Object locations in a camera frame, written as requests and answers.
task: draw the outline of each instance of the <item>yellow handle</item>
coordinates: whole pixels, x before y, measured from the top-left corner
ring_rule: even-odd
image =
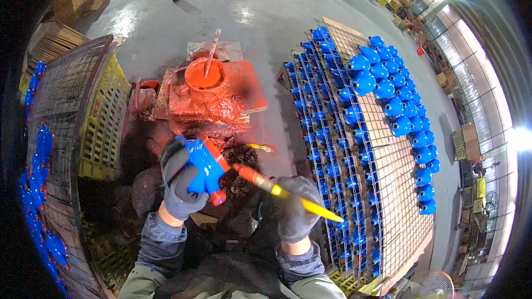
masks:
[[[290,193],[283,189],[281,186],[279,185],[275,185],[272,189],[271,189],[271,194],[275,195],[275,196],[279,196],[281,199],[286,199]],[[304,199],[302,197],[300,197],[301,199],[301,202],[303,203],[303,208],[305,208],[305,210],[307,210],[308,212],[311,212],[315,215],[318,215],[318,216],[322,216],[322,217],[325,217],[327,219],[330,219],[330,220],[333,220],[335,222],[340,222],[340,223],[343,223],[343,219],[342,217],[334,214],[333,212],[330,212],[329,210],[325,209],[324,207],[314,203],[314,202],[311,202],[307,199]]]

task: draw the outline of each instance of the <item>wrist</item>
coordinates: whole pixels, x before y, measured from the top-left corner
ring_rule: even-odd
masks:
[[[182,227],[185,222],[184,220],[177,219],[174,216],[170,215],[170,213],[164,206],[164,200],[163,202],[161,202],[161,206],[159,207],[157,213],[159,217],[163,220],[163,222],[170,225],[171,227]]]
[[[303,254],[308,253],[311,247],[312,242],[310,241],[309,236],[306,236],[303,240],[293,244],[281,242],[281,248],[283,251],[291,256],[302,256]]]

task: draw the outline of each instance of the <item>wire mesh rack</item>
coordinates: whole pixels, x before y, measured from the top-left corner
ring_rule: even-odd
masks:
[[[368,38],[325,17],[318,25],[328,31],[324,40],[307,33],[285,67],[324,205],[346,220],[324,223],[334,275],[350,292],[373,279],[369,292],[385,293],[429,243],[434,216],[419,212],[409,139],[392,134],[373,93],[355,96],[345,87],[345,64]],[[356,123],[348,120],[353,114]]]

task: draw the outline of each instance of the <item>gray epoxy floor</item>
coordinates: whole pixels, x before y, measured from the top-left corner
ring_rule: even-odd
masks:
[[[264,174],[292,176],[302,160],[302,141],[291,96],[276,82],[290,49],[304,40],[303,32],[316,28],[326,16],[364,35],[379,35],[395,45],[412,73],[436,136],[442,169],[434,175],[437,191],[437,226],[431,267],[449,272],[456,254],[456,187],[459,171],[454,163],[450,134],[459,129],[451,102],[436,80],[429,61],[416,54],[413,39],[392,23],[391,14],[369,0],[110,0],[107,7],[77,23],[89,38],[112,33],[124,37],[116,56],[130,81],[163,74],[185,57],[188,42],[210,41],[216,28],[220,40],[240,41],[243,57],[253,63],[269,109],[256,114],[257,142],[272,144],[277,153],[263,154]],[[424,255],[428,266],[430,253]]]

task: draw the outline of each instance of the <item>gloved hand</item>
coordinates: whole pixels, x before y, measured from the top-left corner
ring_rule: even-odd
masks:
[[[209,195],[187,191],[187,186],[198,175],[194,165],[188,162],[188,150],[182,141],[171,139],[161,154],[161,172],[164,182],[164,207],[170,216],[185,221],[188,215],[201,210]]]
[[[310,233],[320,216],[308,212],[303,208],[300,197],[323,206],[320,193],[316,184],[309,178],[281,177],[277,180],[279,186],[291,194],[285,200],[283,216],[279,222],[277,232],[281,241],[287,244],[295,244],[302,241]]]

